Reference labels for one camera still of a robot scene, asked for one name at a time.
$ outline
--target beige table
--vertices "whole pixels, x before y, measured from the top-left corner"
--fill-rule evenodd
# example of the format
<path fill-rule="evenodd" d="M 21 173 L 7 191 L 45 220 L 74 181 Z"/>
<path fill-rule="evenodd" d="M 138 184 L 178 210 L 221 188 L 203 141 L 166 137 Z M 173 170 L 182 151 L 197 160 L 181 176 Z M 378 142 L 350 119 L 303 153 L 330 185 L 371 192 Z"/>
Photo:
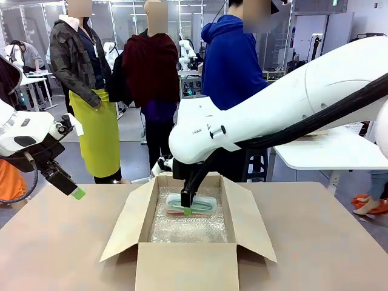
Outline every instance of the beige table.
<path fill-rule="evenodd" d="M 138 186 L 83 186 L 81 201 L 42 190 L 0 230 L 0 290 L 134 290 L 136 250 L 98 261 Z M 239 249 L 242 291 L 387 290 L 387 253 L 321 184 L 243 186 L 254 193 L 278 264 Z"/>

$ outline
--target cardboard box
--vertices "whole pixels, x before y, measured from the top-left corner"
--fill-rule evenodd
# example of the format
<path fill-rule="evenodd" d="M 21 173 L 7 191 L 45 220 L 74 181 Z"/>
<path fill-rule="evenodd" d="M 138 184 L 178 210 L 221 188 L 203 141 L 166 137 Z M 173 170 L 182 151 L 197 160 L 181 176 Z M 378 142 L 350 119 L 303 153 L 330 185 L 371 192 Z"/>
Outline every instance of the cardboard box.
<path fill-rule="evenodd" d="M 237 248 L 276 262 L 276 255 L 251 191 L 208 175 L 201 187 L 220 187 L 228 243 L 148 242 L 159 187 L 183 187 L 171 174 L 131 192 L 102 254 L 105 261 L 138 247 L 135 290 L 239 290 Z"/>

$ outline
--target plaid jacket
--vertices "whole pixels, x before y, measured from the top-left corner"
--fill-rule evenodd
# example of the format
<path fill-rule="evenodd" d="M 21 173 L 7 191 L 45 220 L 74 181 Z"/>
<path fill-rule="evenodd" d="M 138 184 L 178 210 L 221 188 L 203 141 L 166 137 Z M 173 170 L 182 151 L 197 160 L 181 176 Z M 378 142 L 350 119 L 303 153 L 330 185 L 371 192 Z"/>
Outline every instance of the plaid jacket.
<path fill-rule="evenodd" d="M 104 80 L 108 81 L 112 73 L 105 59 L 101 41 L 87 24 L 84 27 L 90 31 L 96 41 L 102 75 Z M 50 55 L 55 77 L 90 106 L 96 107 L 100 98 L 92 91 L 96 88 L 92 63 L 78 32 L 65 21 L 58 20 L 54 24 L 50 36 Z"/>

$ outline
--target maroon sweater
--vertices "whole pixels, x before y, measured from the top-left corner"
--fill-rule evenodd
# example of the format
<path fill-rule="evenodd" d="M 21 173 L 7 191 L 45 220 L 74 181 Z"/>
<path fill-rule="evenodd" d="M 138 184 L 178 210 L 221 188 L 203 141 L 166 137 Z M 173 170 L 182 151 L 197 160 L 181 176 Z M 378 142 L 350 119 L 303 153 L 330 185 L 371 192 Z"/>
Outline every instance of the maroon sweater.
<path fill-rule="evenodd" d="M 177 62 L 178 51 L 167 34 L 158 33 L 151 38 L 133 35 L 128 40 L 122 69 L 137 108 L 152 99 L 179 101 Z"/>

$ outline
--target hand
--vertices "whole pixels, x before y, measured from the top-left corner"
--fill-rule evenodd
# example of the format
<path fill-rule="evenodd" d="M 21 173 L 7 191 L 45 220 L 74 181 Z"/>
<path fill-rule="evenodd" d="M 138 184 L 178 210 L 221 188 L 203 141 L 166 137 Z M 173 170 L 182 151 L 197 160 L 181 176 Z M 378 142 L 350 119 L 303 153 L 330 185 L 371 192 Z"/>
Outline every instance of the hand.
<path fill-rule="evenodd" d="M 102 101 L 100 100 L 97 104 L 97 106 L 95 107 L 96 110 L 99 110 L 102 106 Z"/>

